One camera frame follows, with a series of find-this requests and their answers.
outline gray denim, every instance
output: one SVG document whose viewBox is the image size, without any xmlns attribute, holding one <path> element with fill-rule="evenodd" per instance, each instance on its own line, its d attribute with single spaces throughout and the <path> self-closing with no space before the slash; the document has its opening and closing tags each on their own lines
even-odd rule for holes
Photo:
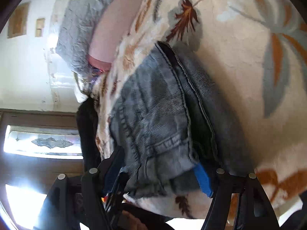
<svg viewBox="0 0 307 230">
<path fill-rule="evenodd" d="M 135 198 L 199 189 L 199 161 L 238 175 L 253 171 L 234 114 L 183 44 L 156 43 L 125 82 L 110 133 L 114 148 L 125 149 L 126 191 Z"/>
</svg>

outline fleece blanket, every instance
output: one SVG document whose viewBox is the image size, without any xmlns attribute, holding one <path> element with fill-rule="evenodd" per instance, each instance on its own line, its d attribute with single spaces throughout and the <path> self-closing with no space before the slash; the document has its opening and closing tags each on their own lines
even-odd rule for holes
<svg viewBox="0 0 307 230">
<path fill-rule="evenodd" d="M 158 40 L 183 41 L 203 61 L 239 117 L 273 207 L 306 190 L 307 24 L 289 0 L 144 0 L 110 72 L 94 88 L 101 157 L 113 151 L 113 104 Z M 195 191 L 133 202 L 170 217 L 205 218 L 211 200 Z"/>
<path fill-rule="evenodd" d="M 70 0 L 59 29 L 56 53 L 87 82 L 100 73 L 88 63 L 88 50 L 95 27 L 112 1 Z"/>
</svg>

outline leaf pattern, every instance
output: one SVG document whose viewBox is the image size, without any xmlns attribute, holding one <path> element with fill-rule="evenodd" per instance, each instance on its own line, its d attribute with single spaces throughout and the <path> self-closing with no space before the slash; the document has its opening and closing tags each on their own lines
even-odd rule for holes
<svg viewBox="0 0 307 230">
<path fill-rule="evenodd" d="M 106 87 L 106 79 L 107 75 L 103 78 L 102 87 L 101 87 L 101 96 L 103 97 L 106 94 L 107 87 Z"/>
<path fill-rule="evenodd" d="M 100 138 L 99 137 L 96 137 L 96 144 L 97 145 L 100 145 L 101 141 L 100 141 Z"/>
<path fill-rule="evenodd" d="M 99 111 L 99 106 L 100 106 L 100 97 L 99 94 L 94 96 L 94 108 L 96 111 Z"/>
<path fill-rule="evenodd" d="M 280 105 L 286 86 L 290 81 L 289 59 L 284 44 L 289 44 L 301 64 L 301 73 L 307 93 L 307 25 L 294 16 L 293 5 L 288 0 L 280 0 L 279 18 L 275 22 L 272 6 L 268 0 L 254 0 L 264 21 L 255 19 L 232 8 L 242 16 L 259 22 L 271 30 L 271 39 L 264 56 L 263 99 L 264 117 L 268 118 Z"/>
<path fill-rule="evenodd" d="M 153 11 L 153 22 L 156 23 L 160 18 L 158 15 L 159 7 L 161 5 L 162 0 L 156 0 L 155 6 L 154 6 L 154 11 Z"/>
<path fill-rule="evenodd" d="M 96 138 L 96 145 L 97 145 L 97 148 L 100 152 L 100 156 L 101 156 L 101 159 L 105 159 L 105 158 L 108 158 L 111 153 L 108 153 L 108 149 L 105 148 L 106 144 L 108 143 L 108 141 L 105 141 L 104 139 L 99 139 L 99 144 L 97 142 L 97 138 Z"/>
<path fill-rule="evenodd" d="M 134 53 L 137 47 L 139 46 L 140 42 L 142 41 L 144 35 L 145 33 L 142 34 L 142 36 L 138 39 L 138 41 L 135 44 L 128 45 L 126 47 L 122 62 L 124 70 L 130 70 L 135 66 Z"/>
<path fill-rule="evenodd" d="M 198 0 L 194 5 L 190 0 L 182 0 L 181 7 L 182 7 L 182 13 L 177 14 L 175 13 L 176 20 L 179 19 L 179 21 L 176 23 L 174 28 L 171 30 L 170 34 L 166 36 L 166 42 L 170 42 L 176 35 L 177 40 L 180 38 L 182 41 L 183 34 L 188 32 L 188 28 L 190 26 L 190 29 L 195 32 L 195 26 L 194 21 L 199 23 L 197 13 L 194 9 L 194 6 L 196 6 L 199 2 L 203 0 Z"/>
<path fill-rule="evenodd" d="M 120 82 L 120 80 L 114 81 L 114 83 L 113 83 L 113 88 L 112 88 L 112 91 L 111 91 L 111 95 L 114 95 L 114 93 L 116 92 L 117 83 L 118 83 L 118 82 Z"/>
<path fill-rule="evenodd" d="M 179 209 L 181 209 L 182 215 L 185 214 L 188 218 L 194 219 L 191 215 L 188 199 L 185 196 L 177 196 L 175 198 L 175 203 L 178 204 Z"/>
<path fill-rule="evenodd" d="M 145 16 L 150 8 L 150 5 L 151 5 L 151 0 L 147 0 L 146 2 L 146 5 L 145 5 L 145 8 L 142 9 L 141 13 L 139 14 L 139 17 L 136 21 L 136 24 L 135 24 L 135 31 L 138 32 L 139 28 L 141 27 L 144 19 L 145 19 Z"/>
<path fill-rule="evenodd" d="M 307 188 L 307 170 L 298 170 L 282 182 L 278 182 L 277 173 L 273 169 L 267 169 L 256 173 L 261 185 L 273 185 L 275 190 L 270 198 L 272 203 L 280 189 L 287 193 L 283 199 L 289 200 L 293 196 L 302 193 Z"/>
</svg>

